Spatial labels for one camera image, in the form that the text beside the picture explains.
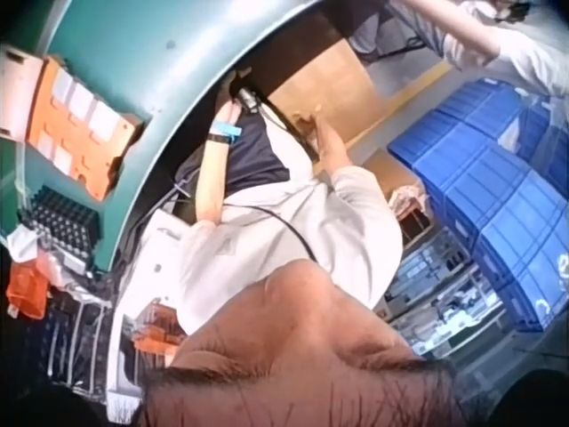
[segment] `teal surface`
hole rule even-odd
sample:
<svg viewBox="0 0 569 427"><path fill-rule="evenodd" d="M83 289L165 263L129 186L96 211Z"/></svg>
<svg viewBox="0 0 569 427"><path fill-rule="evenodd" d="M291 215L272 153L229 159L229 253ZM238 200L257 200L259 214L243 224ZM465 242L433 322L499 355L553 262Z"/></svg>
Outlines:
<svg viewBox="0 0 569 427"><path fill-rule="evenodd" d="M48 52L118 111L146 122L115 190L102 203L95 263L112 265L126 220L148 174L181 121L247 51L317 0L74 0ZM44 183L77 201L84 189L33 150L26 184Z"/></svg>
<svg viewBox="0 0 569 427"><path fill-rule="evenodd" d="M15 22L7 34L10 44L34 52L52 9L53 0L28 2L26 16ZM14 186L15 142L0 138L0 235L10 234L18 225L18 194Z"/></svg>

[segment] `blue wristband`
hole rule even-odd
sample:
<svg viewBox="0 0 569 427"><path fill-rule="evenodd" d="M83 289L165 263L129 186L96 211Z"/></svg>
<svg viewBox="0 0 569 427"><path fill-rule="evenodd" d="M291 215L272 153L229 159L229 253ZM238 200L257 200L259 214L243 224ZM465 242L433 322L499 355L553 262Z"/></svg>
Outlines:
<svg viewBox="0 0 569 427"><path fill-rule="evenodd" d="M232 141L241 135L242 132L242 129L240 127L230 125L229 123L220 122L218 120L213 121L212 129L216 130L222 135L228 136Z"/></svg>

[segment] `stacked blue crates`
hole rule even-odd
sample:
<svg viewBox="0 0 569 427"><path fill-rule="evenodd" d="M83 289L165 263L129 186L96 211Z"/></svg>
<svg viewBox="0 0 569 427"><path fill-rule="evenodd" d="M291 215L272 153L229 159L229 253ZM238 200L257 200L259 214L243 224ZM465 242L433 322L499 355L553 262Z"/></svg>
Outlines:
<svg viewBox="0 0 569 427"><path fill-rule="evenodd" d="M549 128L549 116L549 109L541 102L525 109L520 115L517 156L528 164L531 163L541 138Z"/></svg>
<svg viewBox="0 0 569 427"><path fill-rule="evenodd" d="M517 191L531 168L489 143L445 193L443 222L472 253L480 230Z"/></svg>
<svg viewBox="0 0 569 427"><path fill-rule="evenodd" d="M569 129L566 122L550 124L550 109L543 99L522 112L517 156L569 199Z"/></svg>
<svg viewBox="0 0 569 427"><path fill-rule="evenodd" d="M482 127L431 111L388 152L421 178L435 216L472 253L518 330L542 330L567 302L557 266L569 246L567 201Z"/></svg>
<svg viewBox="0 0 569 427"><path fill-rule="evenodd" d="M478 80L463 85L437 110L498 141L519 118L524 103L511 85Z"/></svg>
<svg viewBox="0 0 569 427"><path fill-rule="evenodd" d="M531 171L480 230L472 254L517 330L544 330L566 306L559 263L567 255L567 201Z"/></svg>
<svg viewBox="0 0 569 427"><path fill-rule="evenodd" d="M553 127L550 137L553 147L550 151L549 163L541 172L541 176L549 182L565 200L569 200L569 129Z"/></svg>

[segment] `white shirt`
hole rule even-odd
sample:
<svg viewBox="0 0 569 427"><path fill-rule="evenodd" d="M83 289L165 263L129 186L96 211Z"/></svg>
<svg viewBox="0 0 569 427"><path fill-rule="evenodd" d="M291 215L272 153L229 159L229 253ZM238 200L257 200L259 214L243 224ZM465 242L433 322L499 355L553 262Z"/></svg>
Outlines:
<svg viewBox="0 0 569 427"><path fill-rule="evenodd" d="M278 214L305 239L334 284L372 309L394 277L401 229L375 176L357 166L317 181L289 181L239 191L226 203ZM278 219L248 207L226 206L222 224L195 224L180 256L181 327L194 333L223 304L276 268L309 254Z"/></svg>
<svg viewBox="0 0 569 427"><path fill-rule="evenodd" d="M486 1L459 6L491 27L500 41L500 56L485 64L484 55L467 50L452 35L444 40L445 58L456 68L508 82L529 93L569 96L569 28L547 7L534 8L525 22L496 24L496 10Z"/></svg>

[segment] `black lanyard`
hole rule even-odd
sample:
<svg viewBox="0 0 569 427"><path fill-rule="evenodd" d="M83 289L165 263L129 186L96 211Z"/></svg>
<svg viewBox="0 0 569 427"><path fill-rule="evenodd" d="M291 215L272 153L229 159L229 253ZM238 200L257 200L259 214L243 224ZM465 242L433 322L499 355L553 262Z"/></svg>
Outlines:
<svg viewBox="0 0 569 427"><path fill-rule="evenodd" d="M258 207L258 206L231 205L231 204L224 204L224 206L248 207L249 209L254 209L256 211L264 212L265 214L270 215L273 218L279 220L280 222L282 222L286 226L287 229L289 229L290 231L293 232L294 236L296 236L299 239L299 241L304 246L304 249L306 250L307 254L309 255L310 260L315 262L316 264L318 264L317 257L314 255L314 252L312 252L312 249L310 248L309 242L306 241L306 239L293 227L293 225L291 223L289 223L288 221L285 221L283 218L278 216L276 213L271 212L271 211L269 211L269 209L265 209L264 207Z"/></svg>

